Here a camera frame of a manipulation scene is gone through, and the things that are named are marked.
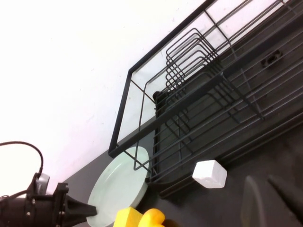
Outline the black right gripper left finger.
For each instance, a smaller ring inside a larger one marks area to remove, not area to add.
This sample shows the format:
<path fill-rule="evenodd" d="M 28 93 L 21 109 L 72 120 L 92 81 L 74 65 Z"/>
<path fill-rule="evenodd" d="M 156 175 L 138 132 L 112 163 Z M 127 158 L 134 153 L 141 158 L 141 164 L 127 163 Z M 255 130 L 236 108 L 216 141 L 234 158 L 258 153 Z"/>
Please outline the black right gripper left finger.
<path fill-rule="evenodd" d="M 260 227 L 262 226 L 262 217 L 260 208 L 260 190 L 257 182 L 251 176 L 246 177 L 243 192 L 243 226 Z"/>

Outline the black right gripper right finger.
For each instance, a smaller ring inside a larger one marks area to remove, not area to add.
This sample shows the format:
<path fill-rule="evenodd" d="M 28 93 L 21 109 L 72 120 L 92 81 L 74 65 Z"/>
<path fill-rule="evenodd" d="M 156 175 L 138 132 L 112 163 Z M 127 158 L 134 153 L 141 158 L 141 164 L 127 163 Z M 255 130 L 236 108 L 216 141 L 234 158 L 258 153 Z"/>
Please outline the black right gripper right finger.
<path fill-rule="evenodd" d="M 269 177 L 268 182 L 293 213 L 303 212 L 303 191 L 281 177 Z"/>

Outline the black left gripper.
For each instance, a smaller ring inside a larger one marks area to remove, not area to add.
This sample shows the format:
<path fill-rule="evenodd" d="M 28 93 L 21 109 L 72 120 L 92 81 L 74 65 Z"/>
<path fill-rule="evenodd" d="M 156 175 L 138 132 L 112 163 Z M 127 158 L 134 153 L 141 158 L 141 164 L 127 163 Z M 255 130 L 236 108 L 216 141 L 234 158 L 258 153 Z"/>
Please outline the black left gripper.
<path fill-rule="evenodd" d="M 39 195 L 36 184 L 31 183 L 25 199 L 26 227 L 62 227 L 65 224 L 80 224 L 87 217 L 97 215 L 97 208 L 67 196 L 67 183 L 59 183 L 53 195 Z"/>

